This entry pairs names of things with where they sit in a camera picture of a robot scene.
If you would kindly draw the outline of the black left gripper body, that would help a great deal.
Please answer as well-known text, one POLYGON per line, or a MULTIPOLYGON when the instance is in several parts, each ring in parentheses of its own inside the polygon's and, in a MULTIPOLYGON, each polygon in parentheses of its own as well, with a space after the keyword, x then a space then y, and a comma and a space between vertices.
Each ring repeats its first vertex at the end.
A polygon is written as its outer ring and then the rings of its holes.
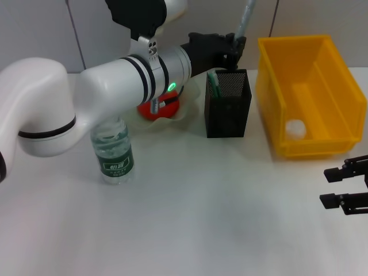
POLYGON ((229 34, 189 33, 189 42, 182 44, 191 64, 191 77, 214 68, 221 68, 223 56, 231 53, 229 34))

